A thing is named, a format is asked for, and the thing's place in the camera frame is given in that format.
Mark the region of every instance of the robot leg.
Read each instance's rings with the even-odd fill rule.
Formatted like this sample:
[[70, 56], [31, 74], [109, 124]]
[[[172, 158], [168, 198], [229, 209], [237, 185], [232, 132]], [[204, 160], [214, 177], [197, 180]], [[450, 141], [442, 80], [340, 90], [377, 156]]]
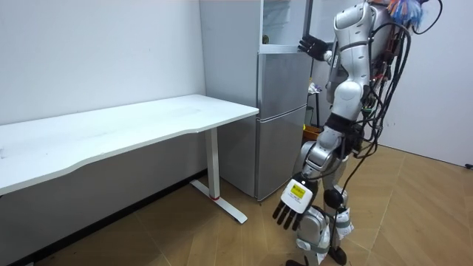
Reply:
[[[305, 266], [319, 266], [330, 248], [329, 218], [319, 207], [310, 207], [297, 229], [296, 244], [304, 251]], [[304, 266], [293, 260], [286, 266]]]
[[[324, 184], [324, 211], [327, 215], [334, 217], [336, 214], [336, 209], [338, 205], [338, 202], [341, 200], [339, 199], [339, 195], [341, 194], [341, 191], [343, 188], [338, 185], [338, 182], [341, 178], [341, 176], [344, 173], [344, 170], [347, 166], [347, 161], [348, 161], [348, 156], [346, 156], [341, 162], [339, 159], [337, 159], [333, 163], [333, 167], [338, 166], [337, 171], [335, 171], [333, 174], [325, 177], [323, 179], [323, 184]], [[343, 203], [342, 206], [343, 208], [347, 207], [348, 203], [348, 193], [347, 191], [344, 191], [343, 195], [341, 195]], [[346, 253], [340, 248], [340, 236], [338, 235], [337, 230], [333, 230], [333, 220], [330, 220], [330, 232], [333, 232], [333, 238], [332, 238], [332, 243], [330, 245], [330, 250], [329, 250], [329, 255], [335, 260], [339, 265], [345, 265], [347, 263], [347, 255]], [[337, 225], [342, 225], [343, 223], [341, 221], [337, 221]]]

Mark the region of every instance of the robot finger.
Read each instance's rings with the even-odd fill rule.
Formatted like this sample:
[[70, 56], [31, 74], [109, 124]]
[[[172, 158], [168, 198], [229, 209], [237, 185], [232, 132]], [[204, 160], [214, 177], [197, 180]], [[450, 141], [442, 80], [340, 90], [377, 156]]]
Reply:
[[308, 44], [308, 43], [305, 42], [305, 41], [299, 41], [299, 43], [301, 44], [301, 45], [299, 45], [299, 47], [304, 47], [304, 50], [305, 50], [305, 51], [309, 50], [310, 44]]
[[294, 221], [294, 223], [293, 223], [293, 231], [297, 230], [297, 228], [299, 226], [299, 223], [301, 222], [303, 216], [304, 215], [302, 215], [302, 214], [297, 214], [296, 215], [296, 221]]
[[284, 219], [286, 218], [287, 213], [289, 212], [290, 208], [289, 206], [285, 206], [284, 209], [282, 210], [282, 214], [278, 219], [278, 225], [281, 225]]
[[316, 41], [318, 41], [318, 39], [316, 37], [312, 36], [312, 35], [303, 36], [302, 40], [309, 43], [309, 44], [313, 44]]
[[299, 45], [297, 48], [299, 48], [299, 50], [301, 50], [302, 52], [305, 52], [305, 53], [308, 53], [309, 50], [301, 45]]
[[278, 206], [276, 207], [276, 210], [274, 210], [273, 219], [278, 217], [279, 213], [282, 210], [282, 207], [284, 207], [284, 206], [285, 206], [285, 204], [283, 203], [282, 200], [280, 200]]
[[283, 226], [284, 230], [287, 230], [289, 228], [289, 225], [293, 222], [295, 215], [296, 215], [296, 212], [294, 210], [290, 210], [289, 217], [287, 218]]

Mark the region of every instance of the refrigerator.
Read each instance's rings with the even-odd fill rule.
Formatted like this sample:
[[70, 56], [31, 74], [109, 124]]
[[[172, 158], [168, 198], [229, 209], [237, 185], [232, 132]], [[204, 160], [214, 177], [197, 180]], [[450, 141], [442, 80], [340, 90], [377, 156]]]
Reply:
[[[299, 12], [292, 16], [298, 20], [280, 27], [262, 12], [273, 3], [278, 16], [286, 11], [284, 21]], [[302, 145], [312, 59], [297, 49], [306, 2], [291, 3], [200, 2], [207, 96], [259, 109], [217, 129], [220, 176], [258, 200], [291, 178]], [[264, 22], [267, 17], [273, 24]], [[273, 43], [262, 44], [266, 33]]]

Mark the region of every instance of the table leg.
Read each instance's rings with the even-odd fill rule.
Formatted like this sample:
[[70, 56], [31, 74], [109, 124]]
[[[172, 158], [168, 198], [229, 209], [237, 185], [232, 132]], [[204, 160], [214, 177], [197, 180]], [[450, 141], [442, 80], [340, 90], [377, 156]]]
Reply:
[[217, 144], [217, 129], [209, 129], [205, 132], [205, 146], [207, 151], [208, 186], [204, 186], [198, 180], [191, 181], [191, 184], [211, 198], [218, 206], [222, 207], [239, 223], [248, 219], [241, 211], [220, 197], [220, 176], [219, 176], [219, 155]]
[[217, 129], [205, 132], [205, 150], [207, 151], [208, 189], [210, 198], [220, 198], [219, 147]]

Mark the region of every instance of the yellow label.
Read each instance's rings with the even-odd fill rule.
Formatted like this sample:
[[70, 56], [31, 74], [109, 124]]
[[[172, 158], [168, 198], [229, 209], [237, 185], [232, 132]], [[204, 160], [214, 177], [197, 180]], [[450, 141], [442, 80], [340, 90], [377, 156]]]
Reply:
[[294, 195], [296, 195], [299, 199], [301, 199], [304, 194], [305, 194], [305, 190], [303, 188], [301, 188], [300, 186], [298, 185], [294, 185], [290, 192], [292, 192]]

